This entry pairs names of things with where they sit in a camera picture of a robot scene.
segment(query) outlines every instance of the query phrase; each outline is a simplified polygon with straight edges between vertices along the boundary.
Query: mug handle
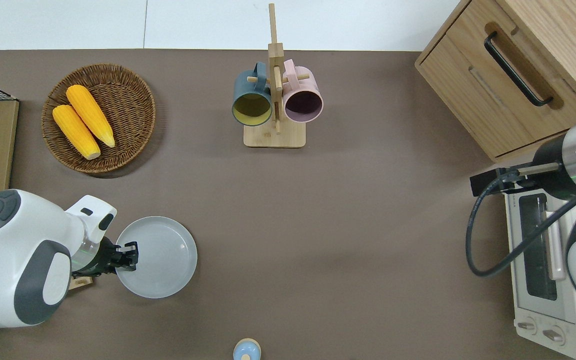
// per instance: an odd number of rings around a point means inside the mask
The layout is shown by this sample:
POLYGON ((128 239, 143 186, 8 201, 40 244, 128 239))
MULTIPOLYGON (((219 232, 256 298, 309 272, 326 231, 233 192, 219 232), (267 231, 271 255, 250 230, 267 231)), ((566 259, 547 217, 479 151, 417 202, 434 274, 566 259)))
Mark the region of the mug handle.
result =
POLYGON ((253 76, 256 77, 256 83, 254 84, 254 91, 264 92, 266 87, 266 64, 258 61, 254 66, 253 76))
POLYGON ((286 69, 286 78, 288 78, 290 89, 292 89, 292 91, 296 91, 299 89, 299 79, 297 79, 297 69, 295 69, 295 62, 293 59, 288 59, 283 62, 283 66, 286 69))

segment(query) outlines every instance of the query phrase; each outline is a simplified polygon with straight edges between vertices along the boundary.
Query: woven basket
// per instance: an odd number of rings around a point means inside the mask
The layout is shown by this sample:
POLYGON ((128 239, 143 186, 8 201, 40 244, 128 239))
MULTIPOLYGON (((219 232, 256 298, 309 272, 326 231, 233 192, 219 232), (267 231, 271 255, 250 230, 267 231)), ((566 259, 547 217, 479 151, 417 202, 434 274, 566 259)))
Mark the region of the woven basket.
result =
POLYGON ((62 79, 50 92, 41 113, 41 131, 48 149, 59 162, 86 174, 117 170, 135 159, 153 134, 155 100, 148 84, 139 75, 118 64, 92 64, 62 79), (55 123, 53 109, 68 104, 66 89, 85 86, 105 114, 115 146, 98 141, 101 155, 86 160, 55 123))

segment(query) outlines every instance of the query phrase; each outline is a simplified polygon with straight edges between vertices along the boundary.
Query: oven window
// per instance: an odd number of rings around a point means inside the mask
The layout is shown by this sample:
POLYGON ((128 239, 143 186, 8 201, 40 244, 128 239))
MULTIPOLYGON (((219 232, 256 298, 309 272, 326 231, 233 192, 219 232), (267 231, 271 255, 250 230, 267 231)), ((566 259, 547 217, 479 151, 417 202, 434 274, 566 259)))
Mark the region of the oven window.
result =
MULTIPOLYGON (((521 217, 521 240, 526 239, 546 218, 546 195, 531 194, 519 198, 519 216, 521 217)), ((523 252, 526 287, 528 294, 546 300, 557 300, 557 284, 548 275, 545 234, 535 240, 523 252)))

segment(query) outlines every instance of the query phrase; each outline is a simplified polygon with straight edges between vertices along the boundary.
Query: white wall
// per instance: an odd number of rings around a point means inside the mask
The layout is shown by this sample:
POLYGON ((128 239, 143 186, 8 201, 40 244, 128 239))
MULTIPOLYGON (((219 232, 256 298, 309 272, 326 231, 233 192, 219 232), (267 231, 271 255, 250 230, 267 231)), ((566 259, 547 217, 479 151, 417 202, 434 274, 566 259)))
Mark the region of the white wall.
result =
MULTIPOLYGON (((274 0, 286 50, 420 51, 459 0, 274 0)), ((259 49, 265 0, 0 0, 0 50, 259 49)))

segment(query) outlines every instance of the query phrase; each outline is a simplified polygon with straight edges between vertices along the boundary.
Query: oven handle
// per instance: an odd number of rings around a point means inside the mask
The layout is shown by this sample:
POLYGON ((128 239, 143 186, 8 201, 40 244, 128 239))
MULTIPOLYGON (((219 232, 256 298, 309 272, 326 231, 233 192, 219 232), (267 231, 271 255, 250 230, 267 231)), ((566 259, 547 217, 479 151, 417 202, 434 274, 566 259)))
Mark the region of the oven handle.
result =
MULTIPOLYGON (((546 211, 546 217, 553 214, 546 211)), ((562 251, 562 233, 560 231, 560 222, 555 221, 548 228, 546 237, 546 260, 548 262, 548 276, 551 280, 564 280, 566 272, 564 270, 564 259, 562 251)))

